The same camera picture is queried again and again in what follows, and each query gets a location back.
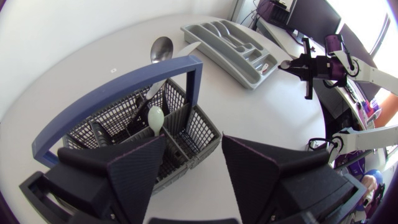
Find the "knife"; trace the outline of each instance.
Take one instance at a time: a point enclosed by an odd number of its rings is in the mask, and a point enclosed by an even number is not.
[[[180,50],[179,53],[176,54],[175,58],[177,57],[183,57],[183,56],[187,56],[188,54],[190,54],[193,50],[195,50],[201,42],[194,42],[186,47],[184,47],[182,50]],[[162,88],[163,84],[166,82],[166,80],[162,80],[160,82],[154,83],[151,88],[148,90],[147,94],[146,94],[146,99],[150,100],[152,99],[156,93],[160,90],[160,88]]]
[[[186,47],[184,47],[182,50],[180,50],[179,53],[176,54],[177,57],[183,57],[187,56],[190,54],[193,50],[195,50],[201,42],[194,42]],[[148,105],[148,102],[156,95],[156,93],[162,88],[163,84],[166,82],[166,80],[162,80],[160,82],[154,83],[151,88],[148,90],[146,94],[146,100],[140,103],[138,106],[138,109],[136,110],[137,113],[134,113],[132,118],[130,119],[129,124],[134,124],[138,117],[140,117],[141,113],[143,113],[145,107]]]

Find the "blue handle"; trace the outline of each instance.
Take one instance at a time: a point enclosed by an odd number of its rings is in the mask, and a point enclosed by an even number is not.
[[[196,105],[202,67],[201,60],[193,55],[173,58],[139,68],[98,87],[72,103],[44,127],[32,143],[33,157],[45,166],[53,167],[58,163],[58,157],[49,150],[71,128],[103,106],[175,75],[187,73],[186,97],[192,106]]]

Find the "desk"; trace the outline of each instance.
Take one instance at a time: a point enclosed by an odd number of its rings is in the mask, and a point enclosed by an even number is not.
[[[174,52],[188,45],[180,26],[214,21],[207,16],[176,15],[143,22],[103,37],[71,54],[38,78],[13,104],[0,124],[0,189],[21,223],[44,223],[18,186],[35,171],[48,169],[32,158],[31,144],[59,112],[100,85],[150,64],[156,38],[168,36]],[[261,34],[240,29],[266,46],[280,63],[291,58]],[[203,61],[198,104],[225,134],[288,149],[302,150],[310,138],[325,137],[321,106],[305,100],[305,83],[276,70],[255,91],[241,86],[217,64]],[[173,78],[185,86],[185,75]],[[150,217],[240,220],[221,144],[178,181],[151,197]]]
[[[287,32],[286,30],[277,27],[275,25],[272,25],[268,22],[266,22],[263,18],[259,18],[257,22],[257,28],[262,33],[265,37],[268,39],[272,40],[274,43],[276,43],[279,47],[281,47],[285,52],[287,52],[292,58],[298,58],[300,57],[300,54],[304,53],[304,47],[300,44],[298,44]],[[316,57],[318,55],[325,55],[325,48],[323,48],[321,45],[317,44],[316,42],[312,41],[310,39],[310,45],[315,47],[315,52],[311,52],[312,57]],[[354,91],[357,94],[358,100],[364,100],[365,97],[361,94],[359,88],[357,85],[354,83],[352,80],[348,80],[348,82],[351,84],[353,87]],[[317,93],[319,94],[319,97],[322,100],[328,101],[331,100],[328,98],[327,91],[328,89],[323,88],[322,93],[319,92],[320,88],[317,88]],[[362,122],[363,118],[363,110],[357,109],[355,103],[351,100],[349,97],[349,94],[346,92],[344,88],[335,88],[337,92],[341,95],[341,97],[345,100],[345,102],[348,104],[348,106],[351,108],[353,114],[355,115],[356,119],[359,121],[359,125],[362,127],[363,130],[366,130],[366,124]]]

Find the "monitor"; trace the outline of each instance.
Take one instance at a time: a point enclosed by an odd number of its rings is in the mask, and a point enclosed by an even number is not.
[[[343,25],[339,34],[343,36],[344,44],[348,52],[352,56],[361,59],[362,61],[364,61],[365,63],[374,68],[377,68],[376,64],[373,62],[373,58],[365,49],[364,45],[361,43],[361,41],[357,38],[354,32],[346,24]],[[369,101],[372,100],[376,95],[376,93],[378,93],[378,91],[380,90],[380,87],[373,83],[356,82],[356,85],[359,87],[359,89],[363,92],[363,95]]]
[[[298,31],[297,41],[306,35],[325,46],[325,36],[335,34],[340,21],[339,14],[325,0],[296,0],[287,27],[288,32]]]

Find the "gray cutlery basket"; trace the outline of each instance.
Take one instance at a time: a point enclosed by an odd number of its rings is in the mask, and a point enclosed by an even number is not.
[[[95,149],[110,144],[135,141],[154,135],[146,118],[141,116],[129,125],[138,102],[145,99],[149,86],[134,91],[93,113],[63,137],[65,147]],[[186,103],[185,92],[168,79],[147,105],[159,106],[165,113],[161,134],[167,138],[153,194],[166,188],[210,155],[220,143],[221,134],[198,105]]]

